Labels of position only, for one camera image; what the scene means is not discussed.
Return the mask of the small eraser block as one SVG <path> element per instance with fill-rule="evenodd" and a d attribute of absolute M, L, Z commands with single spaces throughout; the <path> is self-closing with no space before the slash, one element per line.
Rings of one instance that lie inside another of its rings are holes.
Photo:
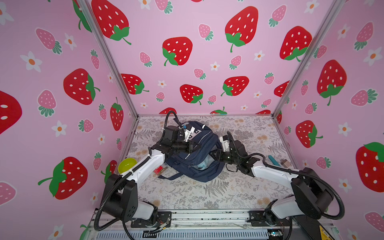
<path fill-rule="evenodd" d="M 289 169 L 290 167 L 292 167 L 292 163 L 287 159 L 281 160 L 281 165 L 286 169 Z"/>

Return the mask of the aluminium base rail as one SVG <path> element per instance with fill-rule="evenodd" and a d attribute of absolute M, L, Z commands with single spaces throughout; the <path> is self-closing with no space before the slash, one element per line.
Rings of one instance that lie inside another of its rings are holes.
<path fill-rule="evenodd" d="M 134 240 L 310 240 L 301 224 L 320 223 L 335 240 L 342 239 L 331 220 L 311 220 L 304 216 L 279 220 L 270 226 L 264 220 L 262 209 L 219 210 L 160 210 L 160 221 L 153 227 L 142 220 L 127 222 Z M 91 221 L 86 240 L 130 240 L 122 222 L 116 222 L 102 231 L 95 231 Z"/>

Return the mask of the green bowl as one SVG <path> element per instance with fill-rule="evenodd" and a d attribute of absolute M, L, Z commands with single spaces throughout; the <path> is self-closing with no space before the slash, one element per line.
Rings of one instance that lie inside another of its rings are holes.
<path fill-rule="evenodd" d="M 134 158 L 126 158 L 118 166 L 119 174 L 123 174 L 124 172 L 130 170 L 137 164 L 137 160 Z"/>

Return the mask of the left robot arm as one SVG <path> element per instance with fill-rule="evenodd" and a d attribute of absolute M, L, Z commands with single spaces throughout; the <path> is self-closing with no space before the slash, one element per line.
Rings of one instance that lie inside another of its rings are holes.
<path fill-rule="evenodd" d="M 149 148 L 148 156 L 130 170 L 120 175 L 112 174 L 107 179 L 99 210 L 94 220 L 95 231 L 102 231 L 121 221 L 128 237 L 126 222 L 143 220 L 149 226 L 158 223 L 158 208 L 138 199 L 138 187 L 175 153 L 192 153 L 197 147 L 188 140 L 188 129 L 182 126 L 177 114 L 170 111 L 166 115 L 160 140 Z"/>

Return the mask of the black control box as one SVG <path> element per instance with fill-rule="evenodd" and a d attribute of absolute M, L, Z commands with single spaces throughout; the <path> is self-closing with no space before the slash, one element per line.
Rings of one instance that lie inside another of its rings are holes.
<path fill-rule="evenodd" d="M 311 240 L 335 240 L 335 238 L 318 222 L 304 222 L 302 229 Z"/>

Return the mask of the red card pack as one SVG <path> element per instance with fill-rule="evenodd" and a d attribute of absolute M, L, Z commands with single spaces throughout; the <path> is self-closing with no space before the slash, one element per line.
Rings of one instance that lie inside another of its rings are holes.
<path fill-rule="evenodd" d="M 158 168 L 156 168 L 154 170 L 154 173 L 157 175 L 157 176 L 160 176 L 168 167 L 163 167 L 163 166 L 160 166 Z"/>

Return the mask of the navy blue student backpack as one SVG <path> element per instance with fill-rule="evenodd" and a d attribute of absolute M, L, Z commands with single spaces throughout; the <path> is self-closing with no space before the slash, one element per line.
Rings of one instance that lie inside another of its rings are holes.
<path fill-rule="evenodd" d="M 222 172 L 225 163 L 214 161 L 205 170 L 198 170 L 195 166 L 200 164 L 211 151 L 222 150 L 219 136 L 208 126 L 197 121 L 185 122 L 183 125 L 191 125 L 199 131 L 199 133 L 191 140 L 198 145 L 198 149 L 191 154 L 177 153 L 169 157 L 165 160 L 165 163 L 177 170 L 178 173 L 169 178 L 160 175 L 159 178 L 173 181 L 181 176 L 187 176 L 199 182 L 209 182 Z"/>

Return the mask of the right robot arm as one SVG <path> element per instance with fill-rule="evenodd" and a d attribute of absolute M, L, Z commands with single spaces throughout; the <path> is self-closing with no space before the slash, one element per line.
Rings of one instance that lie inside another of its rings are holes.
<path fill-rule="evenodd" d="M 340 220 L 345 215 L 345 205 L 334 188 L 322 180 L 314 170 L 285 169 L 267 162 L 260 153 L 247 154 L 245 146 L 234 140 L 231 133 L 220 138 L 221 147 L 210 154 L 216 161 L 235 165 L 244 175 L 266 179 L 290 189 L 290 197 L 274 200 L 264 210 L 265 221 L 270 226 L 279 220 L 307 216 L 318 220 L 322 217 Z"/>

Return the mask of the teal pen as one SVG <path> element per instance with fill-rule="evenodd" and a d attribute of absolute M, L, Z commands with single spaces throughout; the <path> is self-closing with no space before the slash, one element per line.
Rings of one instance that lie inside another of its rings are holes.
<path fill-rule="evenodd" d="M 272 162 L 273 165 L 277 166 L 277 167 L 280 167 L 281 165 L 279 164 L 279 162 L 271 155 L 268 155 L 268 158 L 269 160 Z"/>

